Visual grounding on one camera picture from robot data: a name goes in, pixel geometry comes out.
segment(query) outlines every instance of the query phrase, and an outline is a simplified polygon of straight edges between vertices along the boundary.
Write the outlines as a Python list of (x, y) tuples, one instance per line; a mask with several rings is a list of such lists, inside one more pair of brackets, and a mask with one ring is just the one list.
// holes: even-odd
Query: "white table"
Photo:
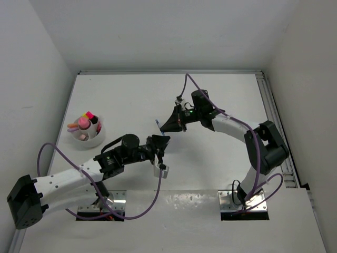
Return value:
[[(264, 122), (267, 117), (254, 74), (193, 74), (219, 107), (239, 119)], [(183, 74), (79, 75), (65, 114), (57, 146), (81, 164), (103, 145), (134, 133), (145, 143), (160, 134), (182, 90)], [(184, 98), (196, 90), (188, 82)], [(67, 124), (86, 111), (104, 117), (107, 138), (94, 149), (74, 145)], [(217, 190), (242, 180), (250, 167), (240, 141), (194, 123), (185, 133), (170, 134), (164, 162), (168, 178), (154, 208), (138, 220), (79, 222), (65, 211), (42, 219), (25, 234), (20, 252), (325, 252), (304, 189), (281, 190), (267, 202), (269, 221), (221, 221)], [(57, 154), (50, 174), (68, 169)], [(132, 164), (104, 181), (109, 190), (127, 190), (126, 215), (151, 203), (157, 179), (150, 162)], [(279, 184), (266, 186), (268, 195)]]

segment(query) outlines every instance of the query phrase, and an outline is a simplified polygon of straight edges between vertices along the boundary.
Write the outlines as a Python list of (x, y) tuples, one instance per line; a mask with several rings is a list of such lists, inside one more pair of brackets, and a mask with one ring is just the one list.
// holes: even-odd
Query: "cable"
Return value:
[[(205, 97), (205, 99), (211, 104), (213, 105), (213, 107), (218, 111), (220, 112), (222, 115), (226, 116), (226, 117), (229, 117), (229, 115), (227, 113), (225, 113), (223, 110), (221, 110), (220, 108), (218, 108), (207, 96), (206, 94), (201, 90), (201, 88), (197, 85), (197, 83), (193, 80), (193, 78), (188, 74), (186, 73), (185, 75), (185, 83), (184, 83), (184, 89), (183, 89), (183, 92), (182, 94), (184, 93), (185, 91), (185, 87), (186, 87), (186, 80), (187, 80), (187, 77), (190, 78), (190, 80), (192, 81), (192, 83), (195, 85), (195, 87), (201, 92), (201, 94)], [(257, 184), (259, 183), (259, 175), (260, 175), (260, 170), (261, 170), (261, 154), (260, 154), (260, 147), (259, 147), (259, 143), (257, 141), (257, 138), (256, 138), (256, 135), (254, 133), (254, 130), (245, 122), (235, 118), (235, 117), (230, 117), (231, 120), (241, 124), (241, 125), (244, 125), (246, 128), (249, 129), (249, 131), (252, 133), (253, 135), (253, 140), (254, 140), (254, 146), (255, 146), (255, 149), (256, 149), (256, 158), (257, 158), (257, 163), (256, 163), (256, 177), (255, 177), (255, 181), (254, 181), (254, 186), (253, 186), (253, 189), (246, 195), (245, 197), (245, 200), (249, 200), (255, 193), (256, 189), (257, 189)]]
[[(74, 169), (76, 169), (78, 171), (80, 170), (79, 167), (76, 164), (74, 164), (64, 153), (62, 153), (62, 151), (60, 149), (58, 149), (58, 147), (56, 145), (54, 145), (50, 142), (47, 142), (47, 143), (42, 145), (42, 147), (40, 148), (40, 151), (38, 153), (38, 156), (37, 156), (37, 175), (39, 177), (41, 176), (41, 172), (40, 172), (40, 168), (39, 168), (41, 153), (42, 153), (42, 150), (44, 149), (44, 147), (47, 146), (47, 145), (52, 146), (72, 167), (74, 167)], [(89, 181), (91, 182), (91, 184), (95, 188), (98, 197), (101, 199), (103, 205), (110, 211), (108, 213), (105, 213), (105, 214), (99, 215), (99, 216), (95, 216), (95, 217), (82, 217), (82, 216), (79, 216), (78, 214), (70, 211), (69, 209), (66, 209), (66, 211), (68, 213), (75, 216), (77, 219), (81, 219), (81, 220), (96, 220), (96, 219), (101, 219), (101, 218), (104, 218), (104, 217), (107, 217), (107, 216), (110, 216), (110, 215), (113, 215), (115, 217), (118, 217), (118, 218), (124, 219), (124, 220), (135, 220), (135, 219), (138, 219), (138, 218), (144, 216), (145, 214), (147, 214), (151, 210), (151, 208), (154, 206), (154, 204), (157, 201), (157, 198), (158, 198), (158, 195), (159, 195), (159, 190), (160, 190), (160, 185), (161, 185), (161, 182), (162, 182), (162, 174), (163, 174), (163, 170), (160, 170), (157, 192), (156, 192), (156, 195), (155, 195), (151, 205), (144, 212), (142, 212), (141, 214), (139, 214), (137, 216), (125, 217), (125, 216), (119, 215), (117, 212), (115, 212), (114, 210), (111, 209), (111, 207), (106, 203), (101, 191), (99, 190), (99, 188), (98, 188), (97, 184), (95, 183), (95, 181), (93, 180), (93, 178), (87, 172), (85, 172), (84, 170), (82, 170), (81, 172), (89, 179)]]
[(260, 187), (264, 186), (267, 182), (269, 182), (271, 179), (273, 179), (273, 178), (276, 177), (276, 176), (280, 176), (280, 177), (281, 177), (281, 182), (280, 182), (279, 186), (278, 186), (278, 187), (277, 187), (277, 188), (276, 188), (276, 189), (275, 189), (275, 190), (274, 190), (268, 197), (266, 197), (266, 198), (265, 198), (264, 200), (262, 200), (260, 203), (254, 205), (254, 206), (252, 206), (252, 207), (249, 207), (249, 208), (247, 208), (247, 209), (245, 209), (245, 210), (241, 210), (241, 211), (238, 211), (238, 212), (234, 212), (234, 213), (232, 213), (232, 215), (239, 215), (239, 214), (241, 214), (241, 213), (248, 212), (249, 210), (252, 210), (252, 209), (254, 209), (255, 207), (259, 206), (259, 205), (262, 204), (263, 202), (269, 200), (275, 193), (277, 193), (277, 191), (281, 188), (281, 186), (282, 186), (282, 184), (283, 184), (283, 176), (282, 176), (282, 174), (280, 174), (280, 173), (275, 173), (274, 175), (270, 176), (270, 177), (267, 179), (266, 182), (260, 183), (257, 187), (260, 188)]
[(185, 92), (185, 88), (186, 88), (186, 83), (187, 83), (187, 75), (185, 75), (185, 82), (184, 82), (184, 88), (183, 88), (183, 91), (181, 92), (181, 94), (178, 96), (178, 98), (181, 98)]
[(235, 203), (235, 201), (234, 201), (234, 183), (235, 183), (236, 181), (237, 181), (239, 184), (241, 183), (240, 181), (238, 181), (238, 179), (234, 179), (234, 181), (233, 181), (233, 183), (232, 183), (232, 201), (233, 201), (234, 205), (239, 206), (239, 205), (241, 205), (241, 203), (237, 204), (237, 203)]

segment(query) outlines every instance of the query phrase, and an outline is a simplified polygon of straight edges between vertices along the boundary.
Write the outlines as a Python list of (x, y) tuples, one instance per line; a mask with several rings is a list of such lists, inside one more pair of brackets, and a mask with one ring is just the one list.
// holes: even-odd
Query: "pink marker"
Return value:
[(90, 121), (84, 117), (80, 117), (80, 119), (78, 120), (78, 128), (81, 130), (87, 130), (90, 125)]
[(79, 139), (80, 141), (87, 141), (88, 138), (89, 138), (89, 137), (86, 136), (86, 135), (84, 135), (84, 134), (81, 134), (80, 137), (78, 137), (78, 139)]

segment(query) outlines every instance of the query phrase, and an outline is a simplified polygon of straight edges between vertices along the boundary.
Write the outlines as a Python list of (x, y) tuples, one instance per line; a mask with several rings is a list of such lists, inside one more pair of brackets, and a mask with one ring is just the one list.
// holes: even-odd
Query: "white bowl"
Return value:
[(101, 128), (100, 132), (98, 133), (98, 135), (96, 135), (94, 138), (88, 139), (86, 141), (81, 141), (78, 138), (82, 135), (82, 133), (81, 133), (80, 130), (78, 130), (78, 131), (75, 131), (75, 132), (71, 132), (73, 140), (78, 145), (81, 145), (81, 146), (86, 147), (86, 148), (94, 148), (94, 147), (100, 145), (105, 139), (105, 128), (104, 128), (104, 124), (103, 124), (102, 120), (101, 120), (101, 124), (102, 124), (102, 128)]

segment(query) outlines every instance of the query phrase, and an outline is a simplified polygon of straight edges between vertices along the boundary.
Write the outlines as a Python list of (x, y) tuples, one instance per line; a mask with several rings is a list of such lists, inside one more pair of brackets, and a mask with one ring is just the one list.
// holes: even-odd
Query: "marker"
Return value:
[(68, 124), (67, 127), (69, 127), (69, 128), (77, 128), (78, 124), (77, 123)]
[(88, 119), (91, 121), (91, 123), (96, 124), (98, 122), (98, 117), (93, 115), (91, 112), (86, 113)]
[(81, 134), (80, 137), (78, 137), (78, 139), (79, 139), (80, 141), (87, 141), (87, 140), (89, 139), (89, 137), (86, 136), (86, 135), (84, 135), (84, 134)]
[(161, 128), (162, 126), (160, 125), (160, 123), (159, 123), (158, 120), (156, 120), (156, 123), (157, 123), (157, 126), (158, 126), (159, 131), (160, 131), (160, 128)]
[(75, 131), (78, 131), (78, 128), (68, 128), (67, 130), (68, 132), (75, 132)]
[(102, 123), (99, 121), (97, 125), (97, 129), (96, 129), (97, 134), (100, 133), (101, 129), (102, 129)]
[(86, 119), (89, 119), (89, 117), (88, 117), (88, 115), (86, 115), (86, 113), (84, 113), (84, 114), (82, 115), (82, 117), (84, 117), (84, 118), (86, 118)]
[(80, 128), (81, 130), (87, 130), (90, 125), (90, 121), (85, 117), (80, 117), (80, 119), (78, 120), (78, 128)]

